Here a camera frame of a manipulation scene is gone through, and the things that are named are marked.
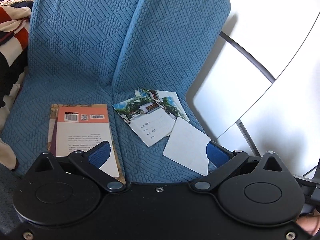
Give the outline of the person's hand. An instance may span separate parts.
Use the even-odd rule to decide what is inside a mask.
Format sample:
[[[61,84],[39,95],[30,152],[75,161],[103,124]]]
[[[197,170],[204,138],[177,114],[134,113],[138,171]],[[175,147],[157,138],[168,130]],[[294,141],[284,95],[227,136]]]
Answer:
[[[296,223],[307,233],[314,236],[320,228],[320,214],[317,210],[306,216],[301,216],[297,219]]]

